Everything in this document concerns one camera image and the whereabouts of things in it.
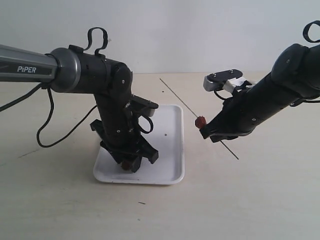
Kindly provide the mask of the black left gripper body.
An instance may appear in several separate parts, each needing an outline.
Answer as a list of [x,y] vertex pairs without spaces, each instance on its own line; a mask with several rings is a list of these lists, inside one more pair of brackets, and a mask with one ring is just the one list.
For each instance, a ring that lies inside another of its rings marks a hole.
[[115,161],[120,156],[141,157],[142,149],[154,148],[143,137],[154,129],[151,117],[132,112],[130,100],[123,106],[110,99],[97,99],[96,103],[100,120],[94,120],[90,127],[100,137],[100,145]]

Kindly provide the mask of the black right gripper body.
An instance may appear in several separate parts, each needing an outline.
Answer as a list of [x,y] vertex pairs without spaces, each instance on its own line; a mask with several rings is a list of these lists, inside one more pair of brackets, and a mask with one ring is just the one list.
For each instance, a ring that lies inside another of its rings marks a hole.
[[250,134],[265,120],[265,85],[241,90],[223,104],[213,121],[230,121],[239,134]]

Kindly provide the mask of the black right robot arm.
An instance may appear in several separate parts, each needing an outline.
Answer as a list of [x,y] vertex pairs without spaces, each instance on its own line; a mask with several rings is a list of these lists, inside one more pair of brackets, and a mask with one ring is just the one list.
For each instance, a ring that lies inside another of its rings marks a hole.
[[298,43],[286,48],[276,59],[271,71],[257,83],[242,79],[237,69],[211,73],[204,77],[203,88],[217,94],[231,94],[223,101],[222,110],[207,122],[198,116],[195,126],[204,139],[213,143],[244,137],[286,107],[297,107],[302,103],[319,103],[320,96],[320,41],[309,37],[312,25],[308,23],[302,35],[313,47]]

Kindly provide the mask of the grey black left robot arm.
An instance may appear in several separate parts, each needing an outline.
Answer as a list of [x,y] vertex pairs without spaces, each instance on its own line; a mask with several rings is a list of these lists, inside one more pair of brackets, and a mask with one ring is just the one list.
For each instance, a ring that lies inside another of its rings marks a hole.
[[116,163],[136,172],[143,158],[153,164],[159,157],[139,124],[140,118],[151,120],[158,104],[132,93],[133,73],[123,62],[75,45],[47,54],[2,45],[0,80],[36,83],[49,93],[92,94],[100,118],[90,128]]

